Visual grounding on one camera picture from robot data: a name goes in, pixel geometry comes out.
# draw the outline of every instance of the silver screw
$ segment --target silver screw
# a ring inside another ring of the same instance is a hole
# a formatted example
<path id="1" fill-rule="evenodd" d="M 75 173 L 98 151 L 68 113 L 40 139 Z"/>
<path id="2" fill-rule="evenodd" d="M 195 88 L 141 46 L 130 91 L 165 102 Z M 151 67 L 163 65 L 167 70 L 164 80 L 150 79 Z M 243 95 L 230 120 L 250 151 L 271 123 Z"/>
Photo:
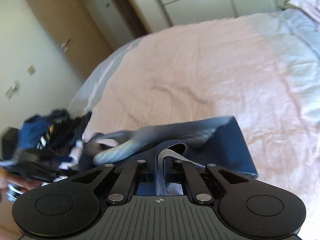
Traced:
<path id="1" fill-rule="evenodd" d="M 196 196 L 196 199 L 199 200 L 199 201 L 209 201 L 212 199 L 212 197 L 209 195 L 209 194 L 205 194 L 205 193 L 201 193 L 201 194 L 198 194 Z"/>
<path id="2" fill-rule="evenodd" d="M 124 196 L 119 193 L 114 193 L 114 194 L 109 195 L 108 199 L 111 201 L 117 202 L 117 201 L 123 200 Z"/>

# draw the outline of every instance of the door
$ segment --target door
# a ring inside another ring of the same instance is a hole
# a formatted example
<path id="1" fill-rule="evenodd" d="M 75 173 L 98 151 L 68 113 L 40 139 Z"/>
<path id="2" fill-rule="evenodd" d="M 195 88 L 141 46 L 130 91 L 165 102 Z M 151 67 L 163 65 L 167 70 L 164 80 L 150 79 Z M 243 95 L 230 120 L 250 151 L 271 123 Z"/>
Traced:
<path id="1" fill-rule="evenodd" d="M 83 78 L 112 53 L 79 0 L 27 0 L 27 3 Z"/>

